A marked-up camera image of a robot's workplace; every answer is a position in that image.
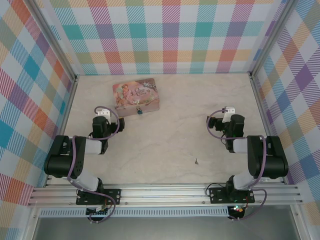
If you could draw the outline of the pink illustrated tin box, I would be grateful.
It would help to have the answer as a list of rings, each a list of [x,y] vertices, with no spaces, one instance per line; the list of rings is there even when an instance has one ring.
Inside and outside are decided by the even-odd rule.
[[[160,109],[160,98],[153,78],[134,80],[112,86],[115,109],[120,117],[138,115],[136,107],[143,113]]]

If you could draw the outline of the grey metal sheet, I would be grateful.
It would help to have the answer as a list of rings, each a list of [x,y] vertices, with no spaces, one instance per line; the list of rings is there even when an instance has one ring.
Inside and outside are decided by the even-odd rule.
[[[33,240],[300,240],[290,221],[275,225],[224,217],[112,218],[90,224],[85,218],[41,218]]]

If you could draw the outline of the aluminium side rail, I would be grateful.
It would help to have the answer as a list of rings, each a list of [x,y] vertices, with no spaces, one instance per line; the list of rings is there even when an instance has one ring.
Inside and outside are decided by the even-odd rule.
[[[271,127],[268,122],[268,117],[263,109],[263,104],[260,99],[260,94],[258,92],[258,88],[255,84],[254,78],[250,75],[248,75],[248,77],[249,77],[250,85],[252,87],[256,104],[259,110],[259,114],[262,120],[264,131],[267,135],[266,137],[267,150],[265,151],[267,154],[267,157],[266,157],[266,164],[265,164],[263,174],[265,174],[265,172],[267,171],[267,173],[271,173],[272,175],[271,179],[285,178],[289,172],[289,164],[288,164],[281,140],[278,136],[272,134]]]
[[[70,92],[69,99],[67,101],[67,105],[66,105],[66,108],[65,108],[65,111],[64,111],[62,123],[61,123],[61,126],[60,126],[59,130],[58,130],[59,135],[64,135],[65,134],[65,130],[66,130],[66,127],[67,127],[69,116],[70,116],[72,104],[73,104],[73,101],[74,101],[74,98],[75,98],[75,95],[76,95],[79,79],[80,79],[80,76],[76,75],[75,79],[74,79],[74,81],[72,83],[71,92]],[[54,185],[53,183],[51,183],[52,179],[53,179],[53,177],[51,175],[47,174],[42,187],[45,188],[48,185]],[[66,185],[67,186],[67,185],[70,185],[70,184],[69,184],[68,181],[64,181],[62,183],[58,183],[58,185]]]

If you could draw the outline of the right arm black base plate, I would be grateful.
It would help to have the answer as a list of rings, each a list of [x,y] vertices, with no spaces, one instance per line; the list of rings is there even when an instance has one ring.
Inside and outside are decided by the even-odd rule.
[[[226,187],[209,188],[211,204],[252,204],[255,203],[253,191],[236,190],[227,191]]]

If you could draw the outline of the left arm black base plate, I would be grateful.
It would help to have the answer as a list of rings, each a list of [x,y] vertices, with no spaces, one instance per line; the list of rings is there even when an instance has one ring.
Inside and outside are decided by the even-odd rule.
[[[116,205],[120,204],[121,189],[119,188],[105,188],[102,190],[103,195],[108,195],[113,198]],[[100,194],[93,194],[86,191],[76,191],[75,204],[79,206],[84,205],[112,205],[113,201],[110,198],[102,196]]]

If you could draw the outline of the aluminium mounting rail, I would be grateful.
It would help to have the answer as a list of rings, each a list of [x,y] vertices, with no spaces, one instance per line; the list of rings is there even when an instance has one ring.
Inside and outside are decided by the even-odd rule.
[[[111,184],[106,188],[121,189],[120,207],[200,207],[209,206],[210,198],[205,193],[206,183],[181,184]],[[265,189],[265,204],[300,205],[303,198],[296,185],[263,183],[256,186]],[[30,208],[75,207],[76,189],[66,184],[49,184],[33,190]]]

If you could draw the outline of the aluminium frame post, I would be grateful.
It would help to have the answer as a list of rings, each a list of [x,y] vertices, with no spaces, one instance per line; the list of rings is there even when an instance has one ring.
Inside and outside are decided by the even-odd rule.
[[[263,22],[258,38],[252,47],[252,53],[249,57],[245,70],[249,76],[252,76],[258,68],[264,51],[268,48],[268,44],[273,40],[274,32],[278,30],[278,24],[283,22],[282,17],[287,13],[288,2],[290,0],[273,0],[270,9],[266,12],[266,19]]]
[[[61,62],[61,65],[66,70],[67,74],[75,82],[77,80],[77,76],[76,76],[75,72],[73,71],[68,59],[66,58],[62,48],[60,47],[59,42],[58,42],[57,38],[55,37],[50,25],[46,21],[40,7],[36,3],[36,0],[28,0],[28,1],[34,11],[35,16],[37,17],[37,21],[40,25],[41,30],[44,33],[44,36],[48,40],[48,43],[53,48],[53,51],[56,53],[57,58]]]

